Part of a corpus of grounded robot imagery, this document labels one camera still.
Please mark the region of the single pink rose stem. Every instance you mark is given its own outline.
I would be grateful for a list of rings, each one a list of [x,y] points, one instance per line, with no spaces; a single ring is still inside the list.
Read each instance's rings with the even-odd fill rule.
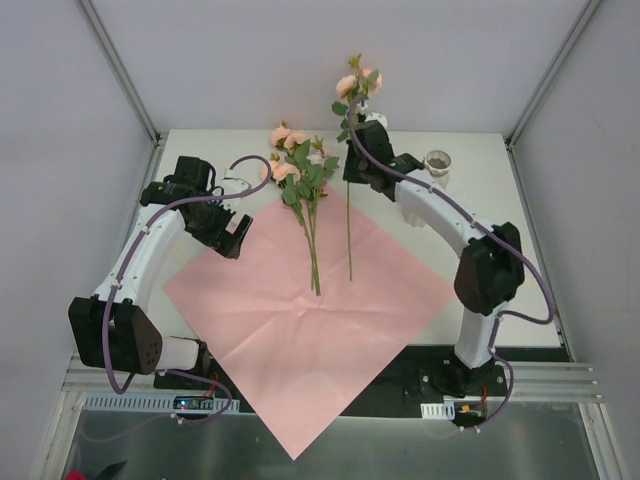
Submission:
[[[336,84],[337,99],[332,103],[332,112],[341,117],[341,133],[337,137],[339,144],[344,143],[347,154],[353,150],[350,133],[352,123],[363,123],[369,117],[368,99],[381,88],[383,80],[378,69],[365,67],[362,54],[348,59],[350,72],[341,77]]]

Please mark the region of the pink flowers with green leaves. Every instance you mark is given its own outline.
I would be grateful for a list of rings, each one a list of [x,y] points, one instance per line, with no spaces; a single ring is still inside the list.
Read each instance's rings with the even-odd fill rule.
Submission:
[[[325,146],[324,139],[310,138],[281,122],[269,136],[272,152],[269,167],[262,171],[281,190],[282,202],[291,208],[303,229],[311,263],[311,290],[321,295],[316,247],[317,217],[320,200],[325,198],[328,181],[338,171],[339,157]]]

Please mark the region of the pink paper wrapping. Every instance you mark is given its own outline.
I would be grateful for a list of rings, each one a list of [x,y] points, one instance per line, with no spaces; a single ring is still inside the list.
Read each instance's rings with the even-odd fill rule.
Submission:
[[[452,301],[439,275],[330,191],[317,251],[281,202],[240,257],[206,250],[164,285],[249,406],[299,457]]]

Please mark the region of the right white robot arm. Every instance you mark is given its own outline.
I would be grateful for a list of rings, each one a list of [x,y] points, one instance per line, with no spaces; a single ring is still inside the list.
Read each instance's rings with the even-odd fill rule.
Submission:
[[[495,363],[490,349],[497,316],[524,282],[519,230],[510,222],[485,227],[459,204],[447,202],[424,165],[408,153],[394,153],[377,120],[354,127],[343,179],[366,184],[415,214],[458,257],[454,291],[464,310],[447,374],[457,392],[473,394]]]

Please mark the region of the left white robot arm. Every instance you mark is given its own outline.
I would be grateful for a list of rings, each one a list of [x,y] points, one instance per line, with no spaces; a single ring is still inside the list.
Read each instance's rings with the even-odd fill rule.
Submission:
[[[142,191],[134,228],[105,280],[88,297],[72,300],[68,316],[82,363],[148,375],[176,369],[188,388],[204,387],[211,365],[204,345],[162,334],[149,303],[157,275],[175,241],[188,233],[201,245],[236,259],[251,226],[236,205],[250,183],[222,177],[197,157],[181,156],[173,173]]]

